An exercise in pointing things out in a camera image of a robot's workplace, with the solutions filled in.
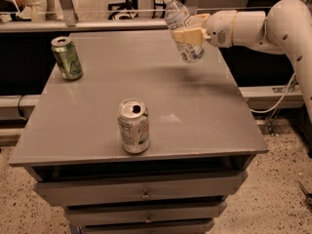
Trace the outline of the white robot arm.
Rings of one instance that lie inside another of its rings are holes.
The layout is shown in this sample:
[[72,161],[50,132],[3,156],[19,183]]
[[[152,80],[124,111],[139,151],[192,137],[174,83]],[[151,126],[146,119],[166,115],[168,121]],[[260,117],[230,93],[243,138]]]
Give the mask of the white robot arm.
[[191,25],[172,31],[175,41],[287,56],[312,120],[312,16],[303,2],[281,0],[267,13],[230,10],[191,19]]

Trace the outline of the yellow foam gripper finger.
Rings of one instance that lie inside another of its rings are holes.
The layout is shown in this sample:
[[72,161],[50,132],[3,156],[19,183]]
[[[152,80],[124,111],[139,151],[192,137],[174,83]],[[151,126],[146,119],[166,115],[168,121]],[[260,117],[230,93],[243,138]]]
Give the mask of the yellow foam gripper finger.
[[194,27],[174,30],[172,38],[178,43],[202,45],[205,41],[211,40],[212,36],[208,34],[206,29]]
[[210,14],[199,14],[190,17],[189,27],[206,27]]

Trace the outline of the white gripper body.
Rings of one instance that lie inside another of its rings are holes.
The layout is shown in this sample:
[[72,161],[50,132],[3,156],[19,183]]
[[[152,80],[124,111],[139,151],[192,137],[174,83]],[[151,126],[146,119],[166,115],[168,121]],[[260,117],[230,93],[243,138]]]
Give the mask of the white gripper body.
[[207,22],[207,32],[211,36],[209,43],[219,48],[233,46],[233,23],[237,11],[219,11],[211,15]]

